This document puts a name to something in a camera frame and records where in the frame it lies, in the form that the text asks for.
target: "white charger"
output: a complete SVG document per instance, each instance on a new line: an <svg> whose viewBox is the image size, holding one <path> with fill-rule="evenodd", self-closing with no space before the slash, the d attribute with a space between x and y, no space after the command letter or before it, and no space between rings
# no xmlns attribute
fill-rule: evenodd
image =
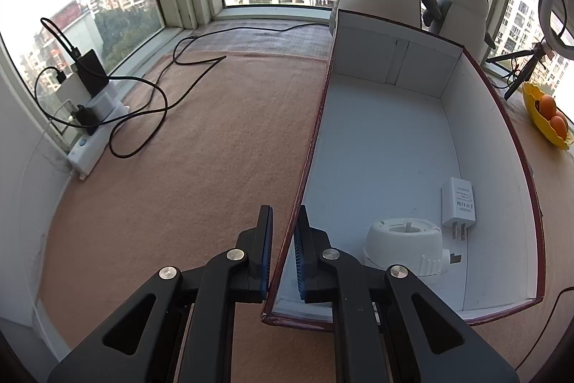
<svg viewBox="0 0 574 383"><path fill-rule="evenodd" d="M466 239L467 229L476 223L474 195L469 181L451 177L441 188L443 195L443 227L452 227L452 238Z"/></svg>

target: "metal screw head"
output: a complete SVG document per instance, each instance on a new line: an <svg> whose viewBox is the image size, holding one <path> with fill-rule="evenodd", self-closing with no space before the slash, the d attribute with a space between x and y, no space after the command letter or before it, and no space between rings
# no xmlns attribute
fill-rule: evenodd
<svg viewBox="0 0 574 383"><path fill-rule="evenodd" d="M339 250L336 248L326 248L323 250L323 258L325 260L337 260L340 256Z"/></svg>
<svg viewBox="0 0 574 383"><path fill-rule="evenodd" d="M232 248L227 252L227 257L229 260L237 261L241 260L245 256L245 252L240 248Z"/></svg>
<svg viewBox="0 0 574 383"><path fill-rule="evenodd" d="M170 280L176 277L177 270L173 266L166 266L160 270L160 278L163 280Z"/></svg>
<svg viewBox="0 0 574 383"><path fill-rule="evenodd" d="M409 274L409 270L407 270L403 265L395 265L391 267L391 275L395 278L404 278L407 274Z"/></svg>

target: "yellow fruit bowl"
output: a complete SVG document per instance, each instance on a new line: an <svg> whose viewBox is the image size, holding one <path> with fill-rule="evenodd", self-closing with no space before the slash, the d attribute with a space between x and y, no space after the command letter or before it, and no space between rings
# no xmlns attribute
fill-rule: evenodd
<svg viewBox="0 0 574 383"><path fill-rule="evenodd" d="M574 135L568 130L568 135L566 136L566 141L562 140L556 130L552 128L550 122L548 122L536 109L536 102L544 96L544 93L540 91L536 85L530 82L523 83L522 97L524 98L524 105L528 109L528 114L530 114L530 119L535 123L538 130L546 137L546 139L553 145L558 146L562 150L567 150L570 145L574 143Z"/></svg>

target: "window sill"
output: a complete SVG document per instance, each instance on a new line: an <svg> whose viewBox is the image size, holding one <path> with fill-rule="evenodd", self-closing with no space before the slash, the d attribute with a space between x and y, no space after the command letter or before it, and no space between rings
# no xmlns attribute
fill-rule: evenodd
<svg viewBox="0 0 574 383"><path fill-rule="evenodd" d="M134 51L113 71L111 76L143 77L162 55L171 51L173 48L171 42L180 32L182 32L181 28L164 28ZM116 81L119 99L123 99L135 84L135 80Z"/></svg>
<svg viewBox="0 0 574 383"><path fill-rule="evenodd" d="M490 73L491 75L494 75L495 77L498 77L498 78L503 78L503 77L506 77L508 75L508 71L506 69L504 69L503 67L500 67L497 64L493 64L491 62L485 62L483 64L483 67L486 69L486 71L488 73Z"/></svg>
<svg viewBox="0 0 574 383"><path fill-rule="evenodd" d="M242 6L223 9L215 20L280 19L329 23L331 9L313 9L286 5Z"/></svg>

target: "white cable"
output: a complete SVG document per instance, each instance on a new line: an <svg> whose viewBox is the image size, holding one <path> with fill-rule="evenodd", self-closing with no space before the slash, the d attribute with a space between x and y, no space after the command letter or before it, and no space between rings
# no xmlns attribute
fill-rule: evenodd
<svg viewBox="0 0 574 383"><path fill-rule="evenodd" d="M56 116L58 114L58 112L68 103L72 103L71 100L65 100L65 102L62 103L60 105L60 107L55 111L54 116ZM16 216L17 216L16 228L17 228L17 236L18 236L18 247L20 250L20 254L21 254L20 257L21 257L21 261L22 261L22 271L24 272L24 283L26 284L26 290L28 291L28 297L30 298L30 302L32 303L32 308L34 310L34 313L36 314L36 318L38 319L39 327L42 330L42 333L44 334L46 344L50 348L50 352L52 352L52 355L54 355L57 358L57 355L54 351L54 347L52 346L52 343L50 342L50 339L48 338L48 335L46 334L44 326L42 325L42 320L40 320L40 318L39 318L38 308L36 307L36 301L35 301L35 299L32 298L32 292L30 291L30 283L28 283L28 274L27 274L27 271L26 271L26 268L24 265L24 249L22 248L22 231L21 231L21 223L20 223L20 221L21 221L21 219L20 219L20 198L21 198L21 192L22 192L22 184L24 183L24 176L26 175L26 169L28 169L28 166L30 165L30 162L32 161L32 157L34 156L36 149L38 149L39 144L44 139L44 135L46 135L46 132L47 132L48 128L52 125L52 122L53 122L53 119L48 120L48 123L46 124L46 126L44 127L44 130L42 131L42 135L40 135L38 142L34 145L34 148L32 149L32 152L30 153L30 157L28 157L28 161L26 162L26 165L24 166L24 170L22 171L22 177L20 177L20 183L18 184L18 192L16 192Z"/></svg>

